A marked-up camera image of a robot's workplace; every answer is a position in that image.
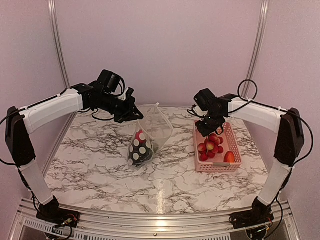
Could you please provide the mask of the red tomato toy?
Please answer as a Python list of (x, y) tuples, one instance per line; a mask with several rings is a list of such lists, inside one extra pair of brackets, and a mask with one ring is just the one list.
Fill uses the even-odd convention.
[(140, 143), (146, 142), (146, 137), (145, 137), (144, 132), (143, 132), (142, 129), (135, 133), (135, 138), (134, 139), (138, 140)]

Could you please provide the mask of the clear zip top bag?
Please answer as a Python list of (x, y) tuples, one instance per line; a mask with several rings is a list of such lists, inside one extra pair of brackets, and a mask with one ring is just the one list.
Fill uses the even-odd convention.
[(173, 125), (169, 121), (168, 117), (160, 110), (159, 105), (160, 105), (159, 103), (156, 103), (156, 104), (141, 105), (138, 107), (138, 109), (142, 112), (144, 118), (137, 121), (135, 132), (132, 136), (129, 147), (131, 145), (131, 142), (135, 140), (136, 132), (138, 132), (139, 130), (143, 130), (146, 141), (149, 143), (150, 147), (151, 147), (152, 141), (156, 141), (159, 144), (159, 151), (164, 147), (167, 141), (171, 138), (173, 134)]

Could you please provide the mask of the red cherry bunch toy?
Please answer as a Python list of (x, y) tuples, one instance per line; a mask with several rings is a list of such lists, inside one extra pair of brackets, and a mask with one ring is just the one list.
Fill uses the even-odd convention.
[(209, 159), (214, 159), (217, 155), (224, 152), (224, 138), (217, 136), (215, 133), (207, 136), (204, 141), (197, 145), (198, 158), (200, 162), (206, 162)]

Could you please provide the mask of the pink plastic basket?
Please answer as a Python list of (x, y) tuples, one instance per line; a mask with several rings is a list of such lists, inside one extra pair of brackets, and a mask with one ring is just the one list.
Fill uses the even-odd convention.
[[(205, 140), (206, 137), (203, 137), (197, 128), (193, 127), (193, 142), (195, 150), (195, 169), (197, 172), (205, 173), (223, 173), (223, 172), (235, 172), (242, 164), (241, 155), (239, 152), (238, 144), (234, 135), (234, 131), (230, 123), (225, 122), (223, 124), (224, 132), (221, 130), (216, 134), (218, 137), (223, 137), (224, 143), (222, 144), (224, 152), (218, 154), (215, 158), (209, 159), (207, 161), (200, 161), (199, 154), (197, 150), (197, 145)], [(225, 163), (224, 157), (226, 152), (232, 151), (235, 156), (234, 163)]]

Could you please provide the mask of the purple eggplant toy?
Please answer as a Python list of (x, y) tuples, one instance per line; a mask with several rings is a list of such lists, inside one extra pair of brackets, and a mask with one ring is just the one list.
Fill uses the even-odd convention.
[(135, 139), (131, 142), (128, 152), (128, 164), (130, 166), (140, 166), (152, 157), (150, 144), (144, 140), (140, 142)]

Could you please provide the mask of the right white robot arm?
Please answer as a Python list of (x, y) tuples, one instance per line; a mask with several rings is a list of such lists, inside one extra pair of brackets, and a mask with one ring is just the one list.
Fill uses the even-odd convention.
[(277, 134), (275, 160), (263, 189), (247, 214), (247, 219), (252, 224), (260, 223), (267, 216), (267, 208), (289, 179), (305, 144), (299, 111), (295, 108), (284, 110), (267, 106), (235, 94), (217, 97), (207, 88), (199, 91), (193, 99), (196, 103), (193, 110), (200, 119), (195, 127), (203, 137), (221, 128), (226, 118), (240, 119)]

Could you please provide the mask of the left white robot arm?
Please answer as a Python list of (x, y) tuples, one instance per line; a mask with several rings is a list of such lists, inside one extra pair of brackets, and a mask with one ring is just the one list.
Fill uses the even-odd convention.
[(59, 202), (49, 189), (38, 164), (30, 135), (42, 126), (63, 116), (86, 110), (103, 110), (116, 123), (143, 119), (135, 105), (134, 90), (127, 88), (116, 96), (95, 83), (80, 83), (60, 94), (22, 108), (11, 107), (6, 123), (5, 142), (21, 179), (40, 203), (39, 212), (53, 223), (63, 219)]

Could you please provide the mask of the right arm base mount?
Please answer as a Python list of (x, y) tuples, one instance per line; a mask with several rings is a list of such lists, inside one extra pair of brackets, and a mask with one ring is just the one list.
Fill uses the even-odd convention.
[(260, 225), (264, 223), (271, 223), (274, 220), (274, 215), (271, 210), (267, 211), (264, 215), (255, 214), (254, 211), (245, 210), (234, 212), (229, 217), (229, 222), (233, 225), (234, 229), (241, 229)]

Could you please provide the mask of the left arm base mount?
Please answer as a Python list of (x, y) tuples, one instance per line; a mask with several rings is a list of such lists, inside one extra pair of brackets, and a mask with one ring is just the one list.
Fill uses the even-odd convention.
[(38, 212), (36, 217), (40, 220), (59, 226), (62, 226), (62, 223), (71, 219), (71, 222), (68, 223), (68, 225), (72, 228), (76, 228), (80, 218), (80, 213), (78, 211), (58, 208), (57, 211), (51, 213)]

